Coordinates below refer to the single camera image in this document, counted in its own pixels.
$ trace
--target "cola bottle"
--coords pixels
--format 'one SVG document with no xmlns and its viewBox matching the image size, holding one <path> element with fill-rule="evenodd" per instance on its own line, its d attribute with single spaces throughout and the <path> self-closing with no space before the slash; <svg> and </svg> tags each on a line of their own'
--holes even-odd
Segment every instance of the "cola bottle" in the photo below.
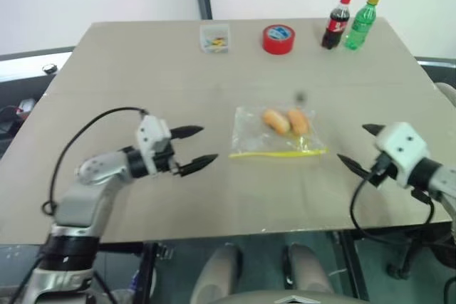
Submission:
<svg viewBox="0 0 456 304">
<path fill-rule="evenodd" d="M 349 4 L 350 0 L 341 0 L 340 4 L 331 12 L 326 32 L 321 42 L 321 46 L 324 48 L 335 48 L 341 41 L 342 33 L 350 19 Z"/>
</svg>

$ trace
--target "beige table surface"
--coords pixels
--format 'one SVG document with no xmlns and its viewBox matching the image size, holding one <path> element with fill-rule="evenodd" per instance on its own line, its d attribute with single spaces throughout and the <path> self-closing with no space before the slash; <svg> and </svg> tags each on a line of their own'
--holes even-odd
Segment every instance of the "beige table surface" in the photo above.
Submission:
<svg viewBox="0 0 456 304">
<path fill-rule="evenodd" d="M 199 50 L 200 22 L 95 24 L 52 82 L 0 161 L 0 243 L 41 243 L 51 220 L 40 212 L 64 144 L 98 113 L 148 108 L 170 127 L 205 130 L 175 142 L 177 159 L 220 156 L 185 178 L 136 181 L 118 197 L 104 241 L 142 241 L 277 231 L 351 229 L 348 204 L 359 178 L 336 153 L 368 167 L 377 152 L 363 123 L 408 121 L 432 157 L 454 164 L 456 111 L 383 19 L 360 51 L 318 46 L 325 20 L 280 20 L 296 30 L 294 50 L 271 56 L 261 30 L 276 21 L 232 21 L 232 49 Z M 242 105 L 293 103 L 308 109 L 330 152 L 298 159 L 230 159 L 234 111 Z M 84 134 L 65 158 L 57 200 L 86 157 L 134 144 L 139 118 L 117 113 Z M 363 226 L 419 224 L 428 208 L 392 181 L 367 186 L 357 214 Z M 448 220 L 437 205 L 436 221 Z"/>
</svg>

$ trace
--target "red tape roll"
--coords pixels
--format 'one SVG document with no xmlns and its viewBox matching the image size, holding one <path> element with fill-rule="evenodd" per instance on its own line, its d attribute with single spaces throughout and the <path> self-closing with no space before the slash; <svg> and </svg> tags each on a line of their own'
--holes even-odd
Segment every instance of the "red tape roll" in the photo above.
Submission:
<svg viewBox="0 0 456 304">
<path fill-rule="evenodd" d="M 284 55 L 293 48 L 294 30 L 282 24 L 270 25 L 263 30 L 263 49 L 274 55 Z"/>
</svg>

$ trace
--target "green plastic bottle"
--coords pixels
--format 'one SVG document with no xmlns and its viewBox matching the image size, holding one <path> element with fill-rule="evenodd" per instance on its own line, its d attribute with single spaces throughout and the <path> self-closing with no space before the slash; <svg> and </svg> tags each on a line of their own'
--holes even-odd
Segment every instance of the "green plastic bottle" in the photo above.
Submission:
<svg viewBox="0 0 456 304">
<path fill-rule="evenodd" d="M 350 33 L 345 42 L 347 48 L 356 50 L 364 44 L 366 36 L 377 16 L 375 6 L 377 6 L 378 1 L 379 0 L 368 0 L 366 6 L 356 14 L 355 21 L 351 26 Z"/>
</svg>

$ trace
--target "green bottle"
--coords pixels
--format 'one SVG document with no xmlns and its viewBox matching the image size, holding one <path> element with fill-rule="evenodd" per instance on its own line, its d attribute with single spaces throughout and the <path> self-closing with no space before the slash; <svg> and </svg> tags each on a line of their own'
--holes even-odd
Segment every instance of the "green bottle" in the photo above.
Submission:
<svg viewBox="0 0 456 304">
<path fill-rule="evenodd" d="M 356 50 L 364 44 L 366 36 L 377 16 L 375 13 L 375 6 L 377 4 L 378 0 L 368 0 L 366 6 L 358 11 L 345 42 L 347 48 Z"/>
</svg>

